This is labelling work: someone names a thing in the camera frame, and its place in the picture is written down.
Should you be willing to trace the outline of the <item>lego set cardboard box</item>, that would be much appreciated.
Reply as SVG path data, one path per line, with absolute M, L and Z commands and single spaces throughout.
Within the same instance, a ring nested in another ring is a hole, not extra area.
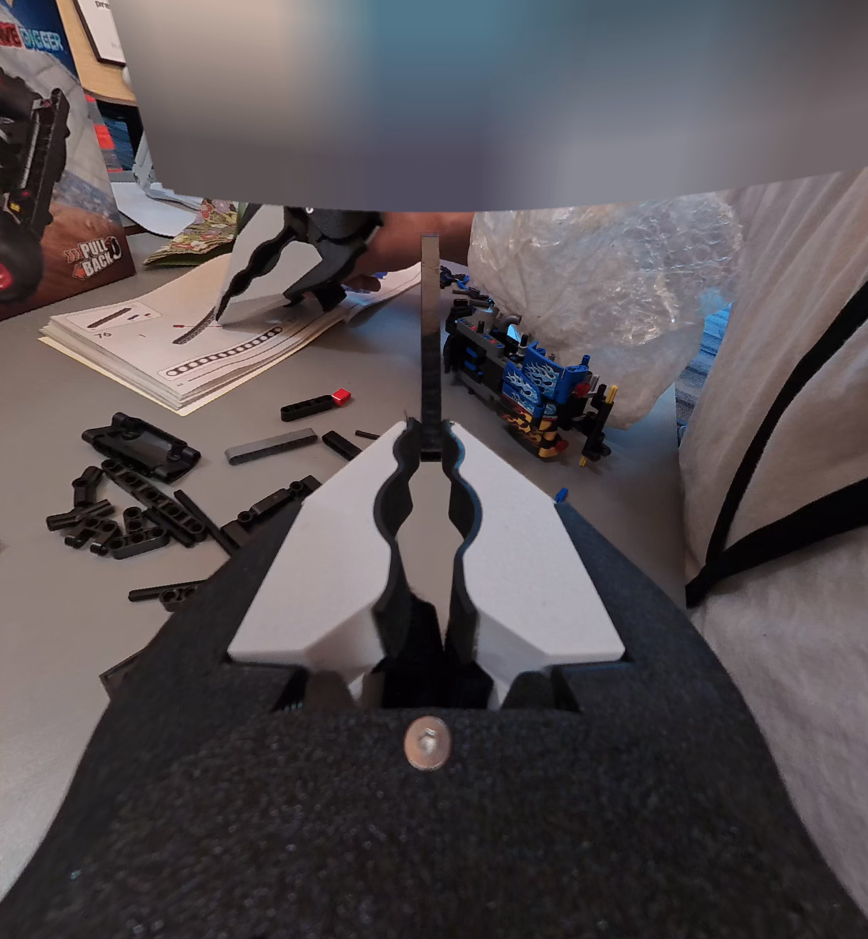
M 131 276 L 56 2 L 0 2 L 0 321 Z

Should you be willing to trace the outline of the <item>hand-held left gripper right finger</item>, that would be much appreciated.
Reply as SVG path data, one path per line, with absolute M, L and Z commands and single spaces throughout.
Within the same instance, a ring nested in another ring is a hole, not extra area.
M 625 646 L 552 497 L 455 422 L 442 425 L 449 518 L 462 536 L 447 645 L 503 700 L 522 672 L 610 663 Z

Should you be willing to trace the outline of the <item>person's white garment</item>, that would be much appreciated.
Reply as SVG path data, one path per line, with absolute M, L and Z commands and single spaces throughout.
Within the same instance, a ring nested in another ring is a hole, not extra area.
M 680 450 L 689 576 L 777 393 L 868 279 L 868 167 L 751 186 L 731 202 L 743 275 Z M 868 319 L 778 421 L 728 544 L 867 477 Z M 693 619 L 868 917 L 868 526 L 723 582 Z

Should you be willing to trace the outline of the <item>partly built blue lego vehicle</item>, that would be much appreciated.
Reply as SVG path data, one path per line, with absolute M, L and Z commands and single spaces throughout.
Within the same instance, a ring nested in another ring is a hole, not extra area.
M 523 449 L 548 461 L 569 447 L 564 432 L 584 437 L 579 462 L 586 466 L 611 454 L 605 427 L 617 387 L 590 368 L 558 363 L 529 335 L 519 319 L 468 299 L 456 299 L 446 320 L 443 369 L 505 423 Z

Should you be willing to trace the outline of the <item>black lego angled connector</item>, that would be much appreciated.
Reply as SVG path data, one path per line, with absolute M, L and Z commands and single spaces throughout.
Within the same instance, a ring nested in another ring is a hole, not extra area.
M 158 601 L 164 610 L 172 612 L 189 600 L 204 583 L 187 581 L 135 589 L 129 592 L 128 600 L 132 603 Z

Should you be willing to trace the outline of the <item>white metal book stand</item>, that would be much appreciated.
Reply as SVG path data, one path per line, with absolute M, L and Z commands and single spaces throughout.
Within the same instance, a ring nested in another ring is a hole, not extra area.
M 179 234 L 203 204 L 201 197 L 177 194 L 158 181 L 146 135 L 137 148 L 133 170 L 113 175 L 111 186 L 119 211 L 146 231 L 162 237 Z

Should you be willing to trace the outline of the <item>long black lego beam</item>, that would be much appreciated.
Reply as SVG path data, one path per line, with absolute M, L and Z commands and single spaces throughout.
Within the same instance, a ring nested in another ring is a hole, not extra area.
M 441 460 L 440 243 L 435 233 L 421 236 L 421 399 L 420 459 Z

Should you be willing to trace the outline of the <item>black beam with red pin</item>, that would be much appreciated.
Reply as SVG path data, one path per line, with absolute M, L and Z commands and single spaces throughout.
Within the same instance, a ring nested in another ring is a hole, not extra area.
M 291 423 L 331 412 L 346 405 L 352 399 L 351 396 L 348 390 L 338 389 L 333 393 L 283 405 L 280 408 L 280 419 L 282 422 Z

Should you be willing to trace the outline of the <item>white paper manual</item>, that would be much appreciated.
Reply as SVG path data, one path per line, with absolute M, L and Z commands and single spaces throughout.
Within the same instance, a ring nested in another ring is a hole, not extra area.
M 96 59 L 123 67 L 125 56 L 115 27 L 110 1 L 73 2 Z

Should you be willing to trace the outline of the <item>pile of black lego connectors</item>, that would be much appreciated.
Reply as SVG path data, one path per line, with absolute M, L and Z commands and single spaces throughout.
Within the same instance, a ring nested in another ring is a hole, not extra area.
M 99 557 L 128 559 L 171 542 L 193 547 L 211 539 L 228 555 L 239 546 L 182 492 L 170 496 L 116 460 L 89 466 L 72 483 L 70 510 L 45 524 L 66 546 Z

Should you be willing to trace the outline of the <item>grey lego beam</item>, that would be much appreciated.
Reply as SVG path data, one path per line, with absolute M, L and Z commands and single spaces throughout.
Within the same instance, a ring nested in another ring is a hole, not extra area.
M 318 440 L 319 435 L 313 429 L 304 428 L 228 448 L 225 451 L 225 457 L 230 466 L 237 466 L 268 456 L 297 451 L 317 443 Z

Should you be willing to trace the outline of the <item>cluster of small lego pins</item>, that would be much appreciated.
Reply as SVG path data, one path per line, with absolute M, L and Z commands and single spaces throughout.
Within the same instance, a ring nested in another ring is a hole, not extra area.
M 470 306 L 488 308 L 493 303 L 487 294 L 475 288 L 469 274 L 456 273 L 447 266 L 440 266 L 440 288 L 450 288 L 451 292 L 464 299 L 455 300 L 454 303 L 465 303 Z

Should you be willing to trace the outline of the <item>large crumpled clear plastic bag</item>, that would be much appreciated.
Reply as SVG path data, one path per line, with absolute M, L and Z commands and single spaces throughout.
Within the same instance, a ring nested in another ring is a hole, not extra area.
M 642 420 L 696 356 L 705 318 L 734 299 L 741 224 L 725 194 L 478 212 L 476 286 L 566 364 L 587 354 L 618 387 L 611 416 Z

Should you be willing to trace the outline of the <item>black lego frame piece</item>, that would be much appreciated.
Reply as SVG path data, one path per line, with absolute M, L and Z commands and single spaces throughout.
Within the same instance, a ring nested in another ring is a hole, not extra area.
M 320 486 L 321 482 L 311 475 L 293 481 L 239 513 L 234 520 L 222 526 L 220 532 L 236 546 L 243 546 L 267 521 L 288 505 L 302 502 Z

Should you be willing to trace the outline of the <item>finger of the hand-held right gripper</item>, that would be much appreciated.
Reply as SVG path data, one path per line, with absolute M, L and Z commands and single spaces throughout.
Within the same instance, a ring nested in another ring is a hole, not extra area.
M 247 207 L 222 284 L 217 320 L 251 320 L 287 306 L 288 301 L 276 269 L 253 278 L 248 288 L 227 299 L 232 282 L 247 268 L 253 251 L 281 234 L 284 227 L 285 209 L 281 205 Z
M 320 253 L 318 249 L 306 242 L 292 240 L 287 246 L 282 250 L 280 257 L 278 258 L 276 265 L 270 271 L 276 269 L 278 277 L 282 282 L 282 287 L 284 288 L 284 296 L 287 292 L 287 289 L 293 286 L 300 278 L 308 274 L 308 272 L 314 268 L 317 264 L 320 263 Z M 217 320 L 221 325 L 235 325 L 241 324 L 247 321 L 260 320 L 260 321 L 274 321 L 277 316 L 278 309 L 271 311 L 270 314 L 267 314 L 263 317 L 255 317 L 251 320 Z

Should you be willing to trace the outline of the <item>folded colourful leaflet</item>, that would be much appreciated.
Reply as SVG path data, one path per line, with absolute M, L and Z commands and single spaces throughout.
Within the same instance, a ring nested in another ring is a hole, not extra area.
M 193 219 L 178 235 L 144 260 L 146 268 L 196 267 L 232 251 L 240 205 L 203 200 Z

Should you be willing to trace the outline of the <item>black ringed lego plate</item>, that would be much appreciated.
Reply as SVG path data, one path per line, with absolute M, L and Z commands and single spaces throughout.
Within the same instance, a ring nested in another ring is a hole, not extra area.
M 119 688 L 123 685 L 125 679 L 135 668 L 136 664 L 143 656 L 147 647 L 135 651 L 132 655 L 126 657 L 121 662 L 111 666 L 99 675 L 99 682 L 109 699 L 113 699 Z

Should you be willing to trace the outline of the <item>person's right hand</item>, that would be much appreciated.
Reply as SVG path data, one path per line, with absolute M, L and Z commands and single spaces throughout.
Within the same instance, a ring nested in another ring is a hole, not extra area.
M 377 272 L 394 272 L 420 262 L 421 236 L 435 216 L 424 212 L 382 213 L 382 226 L 361 255 L 345 286 L 353 290 L 380 290 Z

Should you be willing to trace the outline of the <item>open lego instruction booklet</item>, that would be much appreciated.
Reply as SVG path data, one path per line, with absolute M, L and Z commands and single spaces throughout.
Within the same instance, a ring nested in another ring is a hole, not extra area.
M 229 326 L 215 318 L 229 257 L 189 268 L 136 299 L 53 316 L 41 341 L 170 410 L 187 414 L 308 346 L 357 312 L 420 282 L 420 265 L 387 273 L 375 293 L 346 291 L 323 312 L 307 299 Z

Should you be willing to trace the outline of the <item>black lego panel piece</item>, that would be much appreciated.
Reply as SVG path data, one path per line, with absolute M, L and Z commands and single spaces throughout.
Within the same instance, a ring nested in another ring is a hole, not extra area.
M 87 429 L 81 438 L 104 456 L 165 484 L 176 482 L 201 459 L 186 441 L 123 412 L 112 416 L 111 425 Z

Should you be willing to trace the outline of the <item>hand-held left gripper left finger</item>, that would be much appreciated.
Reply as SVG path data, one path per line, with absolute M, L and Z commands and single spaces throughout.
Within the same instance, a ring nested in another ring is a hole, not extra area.
M 337 673 L 434 669 L 436 609 L 410 589 L 396 540 L 413 510 L 421 425 L 398 422 L 309 496 L 231 641 L 236 662 Z

